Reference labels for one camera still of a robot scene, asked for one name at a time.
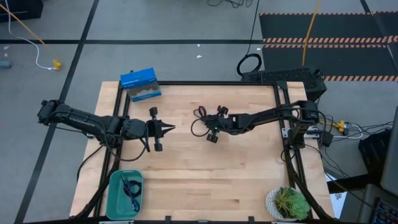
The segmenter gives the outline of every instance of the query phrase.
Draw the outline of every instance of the white cable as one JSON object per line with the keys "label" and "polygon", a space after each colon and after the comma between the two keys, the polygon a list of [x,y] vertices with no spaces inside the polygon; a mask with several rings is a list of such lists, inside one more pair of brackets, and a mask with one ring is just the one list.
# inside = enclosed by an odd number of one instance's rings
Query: white cable
{"label": "white cable", "polygon": [[333,138],[346,138],[346,139],[361,139],[363,137],[363,130],[356,124],[350,124],[353,127],[355,127],[356,129],[358,129],[359,133],[361,133],[360,136],[358,137],[348,137],[348,136],[334,136]]}
{"label": "white cable", "polygon": [[[6,2],[7,10],[10,11],[10,8],[8,7],[8,1],[5,0],[5,2]],[[12,34],[12,32],[11,32],[11,15],[10,15],[10,14],[8,14],[8,32],[9,32],[13,37],[18,38],[18,39],[22,39],[22,40],[24,40],[24,41],[26,41],[26,42],[28,42],[28,43],[30,43],[30,44],[33,44],[33,45],[36,47],[36,49],[37,49],[36,65],[37,65],[37,66],[39,66],[40,68],[43,68],[43,69],[47,69],[47,70],[55,70],[55,67],[43,67],[43,66],[39,65],[38,60],[39,60],[40,50],[39,50],[39,47],[37,46],[37,44],[35,44],[35,43],[33,43],[32,41],[27,40],[27,39],[25,39],[25,38],[23,38],[23,37],[18,37],[18,36],[15,36],[14,34]]]}

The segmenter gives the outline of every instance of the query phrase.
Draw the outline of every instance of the yellow connector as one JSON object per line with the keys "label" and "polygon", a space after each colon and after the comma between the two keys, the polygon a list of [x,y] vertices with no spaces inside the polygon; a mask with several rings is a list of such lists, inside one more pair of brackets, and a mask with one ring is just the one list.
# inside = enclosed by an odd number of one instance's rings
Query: yellow connector
{"label": "yellow connector", "polygon": [[346,122],[341,120],[339,123],[333,124],[333,126],[337,128],[339,132],[343,133],[345,129],[345,124]]}
{"label": "yellow connector", "polygon": [[53,65],[54,65],[54,68],[56,69],[56,70],[60,70],[61,69],[61,63],[59,63],[57,60],[52,60],[52,63],[53,63]]}

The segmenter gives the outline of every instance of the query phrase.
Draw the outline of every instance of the blue box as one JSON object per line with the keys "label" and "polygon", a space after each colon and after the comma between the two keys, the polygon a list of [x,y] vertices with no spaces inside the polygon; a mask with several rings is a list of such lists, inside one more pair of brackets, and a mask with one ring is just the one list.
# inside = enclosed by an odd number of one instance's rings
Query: blue box
{"label": "blue box", "polygon": [[147,68],[138,72],[131,72],[120,76],[122,87],[127,90],[131,100],[140,100],[160,96],[154,68]]}

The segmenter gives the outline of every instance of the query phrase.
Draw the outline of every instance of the succulent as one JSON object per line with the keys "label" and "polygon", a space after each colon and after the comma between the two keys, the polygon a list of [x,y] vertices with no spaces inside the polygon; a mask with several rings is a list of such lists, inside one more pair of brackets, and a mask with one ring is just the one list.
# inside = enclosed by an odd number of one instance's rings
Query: succulent
{"label": "succulent", "polygon": [[280,188],[275,197],[275,205],[284,218],[296,218],[298,220],[306,218],[311,209],[304,195],[290,187]]}

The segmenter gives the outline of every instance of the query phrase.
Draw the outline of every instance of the potted plant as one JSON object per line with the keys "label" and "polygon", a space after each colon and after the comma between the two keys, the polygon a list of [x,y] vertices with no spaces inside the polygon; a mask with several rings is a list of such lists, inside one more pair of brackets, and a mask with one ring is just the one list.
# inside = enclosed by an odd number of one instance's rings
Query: potted plant
{"label": "potted plant", "polygon": [[271,190],[266,207],[274,218],[287,222],[305,219],[311,209],[304,195],[291,187]]}

